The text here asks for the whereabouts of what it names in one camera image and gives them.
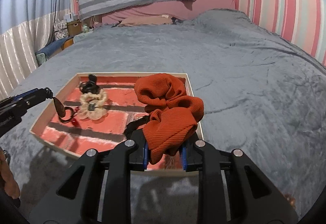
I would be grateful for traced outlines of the left hand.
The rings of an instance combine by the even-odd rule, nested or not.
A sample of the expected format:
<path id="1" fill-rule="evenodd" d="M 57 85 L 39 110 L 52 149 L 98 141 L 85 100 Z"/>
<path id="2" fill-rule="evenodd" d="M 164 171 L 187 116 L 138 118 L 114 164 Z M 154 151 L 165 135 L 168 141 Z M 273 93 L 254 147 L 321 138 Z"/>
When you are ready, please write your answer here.
<path id="1" fill-rule="evenodd" d="M 3 149 L 1 149 L 1 177 L 4 180 L 5 193 L 13 199 L 19 198 L 20 189 L 6 161 Z"/>

